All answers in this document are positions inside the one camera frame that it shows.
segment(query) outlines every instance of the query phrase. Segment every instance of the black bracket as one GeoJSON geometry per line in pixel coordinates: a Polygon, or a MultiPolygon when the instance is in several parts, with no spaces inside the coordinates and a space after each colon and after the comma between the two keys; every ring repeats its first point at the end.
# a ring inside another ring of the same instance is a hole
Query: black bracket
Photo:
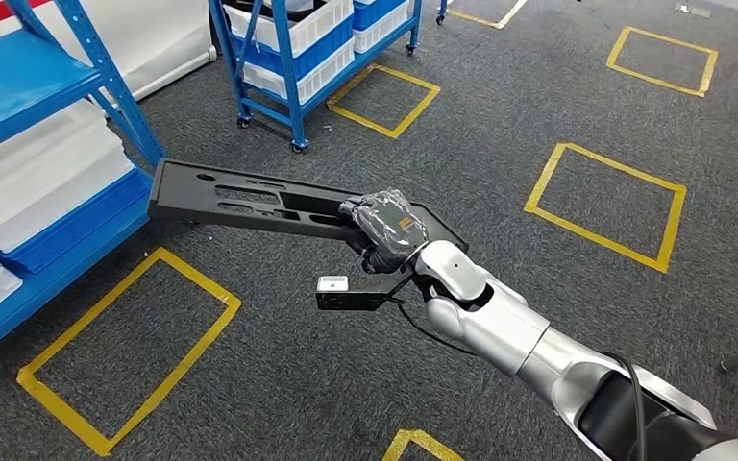
{"type": "MultiPolygon", "coordinates": [[[[338,212],[342,202],[358,195],[363,194],[164,159],[157,166],[148,214],[343,240],[359,252],[365,248],[366,236],[348,216],[338,212]]],[[[413,203],[412,207],[426,224],[431,240],[449,240],[463,252],[468,250],[468,244],[426,206],[413,203]]],[[[375,310],[412,277],[411,270],[403,266],[399,273],[372,288],[350,288],[347,282],[333,289],[319,281],[316,300],[321,309],[375,310]]]]}

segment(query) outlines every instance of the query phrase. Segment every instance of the blue metal shelf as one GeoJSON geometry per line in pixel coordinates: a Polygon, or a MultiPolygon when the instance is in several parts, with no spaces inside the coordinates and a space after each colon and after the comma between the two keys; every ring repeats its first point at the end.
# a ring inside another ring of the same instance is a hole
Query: blue metal shelf
{"type": "MultiPolygon", "coordinates": [[[[160,145],[80,2],[55,0],[92,66],[66,54],[27,0],[5,1],[22,28],[0,37],[0,143],[79,99],[91,97],[145,159],[156,165],[162,158],[160,145]],[[101,89],[111,95],[117,109],[101,89]]],[[[148,197],[129,200],[132,203],[111,219],[92,220],[82,240],[70,235],[66,243],[72,246],[68,250],[59,246],[57,258],[35,274],[5,263],[23,284],[0,303],[0,339],[146,222],[148,197]]]]}
{"type": "Polygon", "coordinates": [[[24,282],[0,303],[0,339],[49,302],[148,220],[143,196],[37,274],[10,269],[24,282]]]}
{"type": "MultiPolygon", "coordinates": [[[[417,23],[417,19],[414,17],[410,17],[406,22],[398,26],[397,29],[395,29],[393,32],[391,32],[388,36],[384,37],[379,41],[375,46],[369,49],[366,53],[355,53],[355,60],[352,61],[351,64],[349,64],[344,70],[341,71],[340,74],[338,74],[334,79],[332,79],[331,82],[329,82],[326,86],[321,88],[320,91],[315,93],[315,96],[309,99],[309,101],[305,102],[301,105],[301,114],[307,115],[311,110],[315,109],[319,104],[323,103],[325,99],[327,99],[331,94],[333,94],[337,89],[339,89],[342,85],[347,83],[349,79],[351,79],[357,72],[360,71],[360,69],[366,67],[369,65],[370,62],[372,62],[378,54],[380,54],[383,50],[389,47],[392,43],[397,41],[401,36],[403,36],[405,33],[411,30],[412,27],[417,23]]],[[[273,101],[276,101],[277,103],[282,103],[284,105],[287,105],[287,100],[283,97],[279,96],[278,94],[268,91],[266,89],[258,88],[253,85],[249,85],[245,83],[245,86],[248,89],[252,89],[254,91],[258,91],[259,93],[267,96],[268,98],[272,99],[273,101]]],[[[248,106],[256,106],[258,105],[258,102],[247,98],[246,103],[248,106]]],[[[284,120],[279,120],[280,122],[284,123],[285,125],[290,126],[291,121],[288,118],[284,118],[284,120]]]]}
{"type": "Polygon", "coordinates": [[[0,142],[97,89],[100,73],[19,30],[0,37],[0,142]]]}
{"type": "Polygon", "coordinates": [[[238,104],[238,125],[240,127],[246,126],[251,118],[253,118],[251,109],[255,109],[273,120],[290,127],[292,129],[293,150],[296,152],[304,150],[308,146],[308,141],[304,134],[305,115],[321,104],[336,89],[345,84],[360,69],[368,65],[369,62],[372,61],[381,51],[388,48],[389,45],[394,43],[403,34],[411,33],[406,49],[409,54],[414,53],[414,49],[417,46],[417,36],[420,30],[420,10],[423,2],[422,0],[413,1],[414,9],[411,18],[399,26],[394,32],[384,37],[368,52],[362,54],[356,53],[355,60],[351,64],[349,64],[341,71],[341,73],[332,79],[331,82],[326,84],[312,98],[302,105],[299,103],[299,76],[295,75],[295,69],[293,66],[293,57],[290,51],[291,43],[289,24],[287,22],[284,1],[274,0],[271,2],[271,7],[273,9],[273,22],[276,26],[276,35],[279,43],[278,51],[281,56],[283,70],[281,75],[284,78],[284,87],[287,94],[286,98],[283,98],[272,91],[267,91],[253,85],[249,85],[245,83],[242,78],[242,66],[244,62],[247,61],[248,50],[253,48],[251,43],[254,39],[253,33],[256,28],[256,21],[258,20],[258,12],[261,9],[261,0],[254,1],[253,9],[251,10],[250,23],[248,24],[248,30],[244,40],[239,37],[234,40],[234,35],[225,20],[225,11],[222,7],[221,0],[209,0],[210,16],[213,21],[213,27],[216,31],[216,36],[219,38],[219,47],[221,48],[225,63],[227,64],[226,67],[228,69],[228,74],[230,76],[234,95],[238,104]],[[249,98],[248,91],[257,91],[264,96],[281,103],[287,107],[287,112],[289,112],[289,114],[283,115],[266,107],[258,101],[249,98]]]}

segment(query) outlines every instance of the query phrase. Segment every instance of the floor marking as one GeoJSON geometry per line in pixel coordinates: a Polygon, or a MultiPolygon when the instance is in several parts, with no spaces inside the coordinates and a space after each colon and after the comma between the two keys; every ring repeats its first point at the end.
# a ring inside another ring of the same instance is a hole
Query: floor marking
{"type": "MultiPolygon", "coordinates": [[[[454,0],[448,0],[448,5],[451,5],[453,2],[454,0]]],[[[461,17],[462,19],[473,21],[473,22],[482,24],[484,26],[493,27],[495,29],[502,29],[504,28],[504,26],[507,25],[508,22],[510,22],[511,19],[513,19],[513,16],[515,16],[516,13],[519,12],[519,10],[521,10],[522,7],[524,7],[527,2],[528,0],[517,1],[516,5],[514,5],[513,8],[511,8],[510,11],[507,12],[507,14],[499,22],[491,22],[491,21],[488,21],[487,19],[482,19],[481,17],[468,14],[467,12],[458,12],[455,10],[447,10],[446,12],[450,15],[461,17]]]]}
{"type": "Polygon", "coordinates": [[[550,155],[550,159],[542,170],[542,174],[539,176],[539,180],[536,182],[536,186],[533,187],[528,202],[525,204],[525,211],[528,213],[540,216],[551,223],[556,224],[568,231],[571,231],[577,235],[580,235],[588,240],[598,243],[599,245],[605,246],[606,248],[624,255],[630,259],[634,259],[642,264],[652,267],[662,273],[666,273],[669,268],[669,258],[672,255],[672,248],[675,246],[675,236],[677,235],[677,226],[680,222],[680,213],[683,210],[683,202],[686,198],[686,187],[680,184],[673,184],[656,178],[650,174],[636,170],[630,166],[626,166],[623,163],[619,163],[611,158],[606,158],[592,151],[588,151],[581,146],[573,143],[559,142],[555,145],[553,153],[550,155]],[[555,171],[555,167],[558,165],[558,161],[561,159],[561,155],[564,151],[570,149],[578,154],[585,157],[591,158],[595,161],[603,163],[607,166],[615,168],[616,170],[622,171],[640,180],[651,182],[657,186],[663,187],[664,189],[671,190],[673,192],[672,203],[669,206],[669,216],[666,219],[666,227],[663,230],[663,237],[660,241],[660,248],[657,252],[656,258],[651,258],[646,255],[642,255],[634,250],[621,245],[618,242],[610,240],[602,235],[598,235],[590,230],[587,230],[577,224],[574,224],[564,218],[558,217],[545,209],[539,207],[539,199],[547,187],[551,176],[555,171]]]}
{"type": "Polygon", "coordinates": [[[383,456],[382,461],[398,461],[401,456],[403,456],[403,452],[406,450],[406,446],[409,442],[419,445],[441,461],[463,461],[462,457],[456,454],[452,449],[449,449],[429,434],[419,429],[398,430],[391,445],[389,445],[389,448],[386,450],[386,454],[383,456]]]}
{"type": "Polygon", "coordinates": [[[365,69],[358,72],[357,75],[355,75],[351,81],[347,82],[344,86],[342,86],[335,92],[332,98],[330,98],[330,100],[327,101],[327,108],[329,108],[331,111],[341,116],[344,116],[354,122],[358,122],[360,125],[363,125],[364,127],[371,128],[372,130],[385,134],[386,136],[389,136],[392,139],[397,139],[401,134],[403,134],[406,128],[408,128],[408,126],[414,122],[414,119],[420,116],[423,110],[425,110],[426,107],[429,104],[431,104],[431,101],[433,101],[433,99],[437,96],[437,93],[439,92],[440,92],[439,86],[430,84],[429,82],[426,82],[423,80],[420,80],[417,77],[410,76],[399,70],[390,69],[386,67],[385,65],[369,64],[366,66],[365,69]],[[422,86],[423,88],[429,91],[429,93],[426,94],[426,96],[419,103],[417,103],[414,109],[412,109],[411,112],[409,112],[406,115],[406,117],[403,118],[403,121],[401,121],[397,125],[397,127],[392,128],[392,129],[386,128],[378,123],[373,122],[372,120],[369,120],[365,117],[362,117],[354,112],[346,110],[337,105],[338,101],[340,101],[344,96],[346,96],[347,93],[349,93],[353,88],[355,88],[357,84],[359,84],[363,79],[366,78],[367,75],[369,75],[375,69],[385,72],[394,77],[397,77],[401,80],[405,80],[415,85],[422,86]]]}
{"type": "Polygon", "coordinates": [[[624,30],[621,31],[620,34],[618,34],[618,40],[615,42],[615,45],[612,46],[612,50],[609,52],[609,56],[606,58],[606,66],[609,67],[610,69],[617,70],[618,72],[621,72],[622,74],[627,74],[631,77],[641,79],[651,84],[664,86],[669,89],[673,89],[675,91],[680,91],[686,94],[691,94],[692,96],[699,96],[702,98],[702,97],[705,97],[705,92],[708,90],[708,86],[711,83],[711,76],[714,73],[714,66],[717,63],[717,56],[718,56],[717,50],[712,50],[711,48],[705,48],[703,46],[695,45],[692,43],[687,43],[685,41],[680,41],[674,38],[669,38],[667,36],[662,36],[659,34],[655,34],[653,32],[642,31],[640,29],[636,29],[631,26],[626,26],[624,30]],[[683,86],[670,84],[669,82],[656,79],[655,77],[650,77],[648,75],[644,75],[640,72],[627,69],[617,64],[616,60],[618,59],[618,55],[621,53],[621,49],[624,48],[624,44],[627,42],[627,37],[629,36],[629,33],[631,32],[634,32],[635,34],[640,34],[642,36],[650,36],[652,38],[657,38],[658,40],[672,43],[674,45],[683,46],[686,48],[690,48],[692,50],[702,51],[706,53],[708,55],[708,58],[706,59],[706,62],[705,62],[705,68],[702,71],[700,87],[698,89],[693,89],[693,88],[686,88],[683,86]]]}
{"type": "Polygon", "coordinates": [[[158,248],[145,260],[143,260],[134,270],[117,284],[102,300],[97,302],[89,311],[84,314],[72,327],[70,327],[58,339],[53,341],[49,347],[41,352],[32,362],[18,370],[16,381],[38,401],[47,411],[58,418],[72,433],[77,435],[87,446],[100,456],[108,456],[109,451],[116,446],[120,440],[129,434],[135,426],[140,424],[157,405],[165,399],[165,396],[174,388],[177,382],[182,378],[190,367],[196,363],[197,359],[210,346],[210,343],[219,336],[222,329],[234,317],[239,309],[241,301],[224,288],[216,284],[213,280],[207,278],[199,271],[182,261],[164,248],[158,248]],[[78,333],[80,333],[89,323],[91,323],[98,315],[100,315],[111,303],[126,291],[132,283],[139,279],[145,271],[151,268],[155,262],[161,260],[176,269],[180,274],[193,281],[205,291],[225,305],[225,309],[218,319],[213,323],[208,331],[197,341],[188,354],[183,357],[179,364],[171,371],[165,380],[157,387],[154,393],[145,400],[145,402],[135,411],[132,417],[120,427],[114,436],[110,439],[104,436],[93,425],[87,422],[78,412],[63,401],[57,394],[49,389],[35,377],[40,367],[42,367],[53,355],[58,353],[66,344],[71,341],[78,333]]]}

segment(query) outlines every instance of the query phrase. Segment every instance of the cable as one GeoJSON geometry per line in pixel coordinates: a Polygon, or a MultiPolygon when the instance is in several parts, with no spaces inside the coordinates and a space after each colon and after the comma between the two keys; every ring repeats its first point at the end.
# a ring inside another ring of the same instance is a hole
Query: cable
{"type": "Polygon", "coordinates": [[[638,461],[646,461],[647,459],[647,428],[646,428],[646,417],[644,416],[644,393],[641,389],[641,383],[638,379],[638,375],[635,373],[635,369],[628,360],[621,357],[617,353],[612,352],[601,352],[609,358],[612,358],[622,367],[627,369],[629,372],[629,379],[632,381],[632,390],[635,393],[635,425],[638,429],[638,442],[637,442],[637,453],[635,457],[638,461]]]}
{"type": "Polygon", "coordinates": [[[421,333],[425,334],[426,336],[428,336],[432,340],[434,340],[434,341],[442,344],[443,346],[445,346],[447,348],[451,348],[451,349],[453,349],[453,350],[455,350],[457,352],[462,352],[462,353],[465,353],[465,354],[468,354],[468,355],[473,355],[474,357],[477,356],[475,353],[473,353],[471,351],[464,350],[463,348],[458,348],[457,346],[449,343],[448,341],[445,341],[444,339],[442,339],[442,338],[440,338],[440,337],[438,337],[438,336],[436,336],[436,335],[434,335],[432,333],[429,333],[428,331],[425,331],[419,325],[415,324],[414,323],[414,320],[411,317],[409,317],[408,316],[408,313],[406,312],[406,310],[403,309],[403,301],[402,300],[391,299],[389,301],[391,301],[391,302],[393,302],[393,303],[395,303],[397,305],[397,308],[400,309],[400,313],[403,314],[404,317],[406,317],[406,320],[408,320],[408,322],[413,327],[417,328],[417,331],[420,331],[421,333]]]}

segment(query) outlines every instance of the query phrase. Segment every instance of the silver robotic arm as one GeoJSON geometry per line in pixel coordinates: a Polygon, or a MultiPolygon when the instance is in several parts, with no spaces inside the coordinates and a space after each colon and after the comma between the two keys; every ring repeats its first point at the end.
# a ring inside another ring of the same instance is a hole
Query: silver robotic arm
{"type": "Polygon", "coordinates": [[[636,460],[645,451],[654,461],[738,461],[738,438],[718,431],[705,407],[648,371],[552,328],[476,265],[462,239],[426,206],[410,204],[399,191],[357,196],[166,159],[148,213],[346,242],[365,272],[390,280],[358,288],[346,277],[320,278],[320,309],[376,310],[398,302],[394,294],[413,281],[434,330],[524,381],[602,460],[636,460]],[[249,194],[221,193],[231,191],[249,194]]]}
{"type": "MultiPolygon", "coordinates": [[[[453,243],[431,242],[413,259],[435,330],[525,382],[602,460],[636,459],[627,369],[552,328],[453,243]]],[[[738,460],[738,438],[717,431],[704,406],[633,368],[644,396],[648,459],[738,460]]]]}

